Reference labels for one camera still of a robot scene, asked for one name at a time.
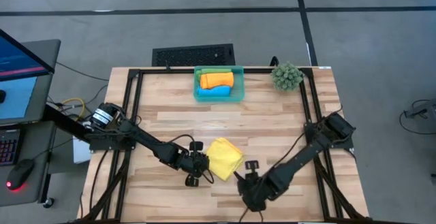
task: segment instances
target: green plant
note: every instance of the green plant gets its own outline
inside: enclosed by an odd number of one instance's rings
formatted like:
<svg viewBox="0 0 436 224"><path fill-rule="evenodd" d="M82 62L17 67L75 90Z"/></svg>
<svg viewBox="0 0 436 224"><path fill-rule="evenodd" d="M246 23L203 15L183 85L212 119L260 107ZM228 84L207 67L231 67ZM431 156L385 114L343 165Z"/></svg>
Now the green plant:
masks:
<svg viewBox="0 0 436 224"><path fill-rule="evenodd" d="M280 64L271 71L271 76L278 91L294 91L302 81L302 72L291 63Z"/></svg>

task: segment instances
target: plastic container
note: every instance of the plastic container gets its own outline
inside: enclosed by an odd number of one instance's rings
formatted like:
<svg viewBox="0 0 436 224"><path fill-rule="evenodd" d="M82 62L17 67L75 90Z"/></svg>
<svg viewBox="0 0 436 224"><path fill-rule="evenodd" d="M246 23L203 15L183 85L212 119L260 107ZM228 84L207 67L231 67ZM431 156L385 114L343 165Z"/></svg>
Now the plastic container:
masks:
<svg viewBox="0 0 436 224"><path fill-rule="evenodd" d="M233 72L233 87L228 97L201 97L198 96L200 80L196 72L201 69L231 69ZM244 99L244 67L242 66L197 66L194 68L193 75L193 96L198 102L240 102Z"/></svg>

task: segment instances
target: wooden tabletop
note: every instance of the wooden tabletop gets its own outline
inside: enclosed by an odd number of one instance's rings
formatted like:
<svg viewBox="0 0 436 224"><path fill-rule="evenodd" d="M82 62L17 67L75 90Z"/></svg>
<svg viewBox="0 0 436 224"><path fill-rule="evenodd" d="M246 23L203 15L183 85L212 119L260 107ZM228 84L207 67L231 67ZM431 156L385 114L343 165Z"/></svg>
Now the wooden tabletop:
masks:
<svg viewBox="0 0 436 224"><path fill-rule="evenodd" d="M128 67L112 69L105 102L121 106ZM331 69L313 68L323 115L340 108ZM314 112L309 82L305 80L311 111ZM245 74L245 98L241 103L197 103L193 98L192 74L147 74L144 76L138 114L140 127L161 141L188 133L204 142L204 151L218 137L225 137L240 148L245 160L258 160L260 174L271 167L302 133L305 114L300 91L274 90L268 74ZM134 92L131 92L128 113ZM189 140L176 143L188 146ZM306 144L302 138L289 157ZM83 190L84 213L97 165L103 152L95 153L89 164ZM368 215L354 159L344 150L331 150L337 184L358 212ZM112 152L99 172L93 204L106 188ZM245 175L244 167L238 173ZM236 179L227 182L215 177L213 185L200 179L198 188L185 187L186 173L158 162L152 152L137 146L132 153L122 221L238 221L245 205L238 195ZM326 186L330 213L334 217L331 192ZM110 217L114 216L118 189L112 196ZM313 162L294 177L289 190L274 202L267 202L265 221L321 221L322 211ZM248 212L243 221L260 221L259 213Z"/></svg>

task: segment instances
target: gray floor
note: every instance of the gray floor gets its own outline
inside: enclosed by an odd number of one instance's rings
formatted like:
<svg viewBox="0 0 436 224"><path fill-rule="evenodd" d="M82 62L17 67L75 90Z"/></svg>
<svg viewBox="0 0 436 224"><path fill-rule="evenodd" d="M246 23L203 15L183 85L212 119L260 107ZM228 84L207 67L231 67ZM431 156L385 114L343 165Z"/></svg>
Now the gray floor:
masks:
<svg viewBox="0 0 436 224"><path fill-rule="evenodd" d="M307 7L436 5L436 0L305 2ZM0 12L297 5L297 0L0 0ZM310 13L309 22L319 65L333 67L345 115L358 128L356 156L371 216L434 223L436 186L429 176L436 172L435 138L407 133L398 117L414 100L436 97L436 12ZM59 38L60 62L102 78L111 67L149 66L153 48L199 44L233 43L240 65L265 65L272 55L309 64L299 13L17 16L1 17L0 28L22 42ZM50 96L90 99L103 85L58 66ZM91 107L103 98L104 92ZM405 123L415 130L434 129L422 119ZM74 219L85 174L86 165L55 174L52 209L0 208L0 223Z"/></svg>

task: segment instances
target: monitor screen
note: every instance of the monitor screen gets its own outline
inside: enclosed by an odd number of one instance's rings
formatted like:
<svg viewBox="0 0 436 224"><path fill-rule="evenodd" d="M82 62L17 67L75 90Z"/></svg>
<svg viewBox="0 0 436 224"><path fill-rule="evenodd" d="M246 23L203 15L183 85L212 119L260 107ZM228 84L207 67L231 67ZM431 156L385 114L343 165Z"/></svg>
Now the monitor screen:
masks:
<svg viewBox="0 0 436 224"><path fill-rule="evenodd" d="M0 81L49 74L51 70L48 68L40 58L9 35L0 34Z"/></svg>

